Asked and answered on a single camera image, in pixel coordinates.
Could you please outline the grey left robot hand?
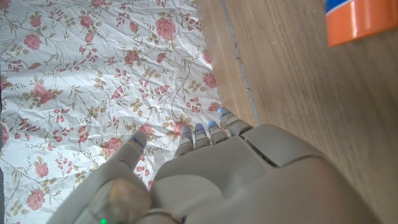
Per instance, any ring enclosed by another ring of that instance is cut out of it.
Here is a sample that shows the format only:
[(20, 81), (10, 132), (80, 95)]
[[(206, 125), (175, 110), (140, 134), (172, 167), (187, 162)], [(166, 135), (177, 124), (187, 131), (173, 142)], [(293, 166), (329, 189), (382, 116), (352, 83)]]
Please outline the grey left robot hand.
[(59, 206), (50, 223), (378, 223), (311, 144), (252, 127), (226, 108), (221, 124), (183, 128), (151, 187), (133, 173), (146, 146), (135, 132)]

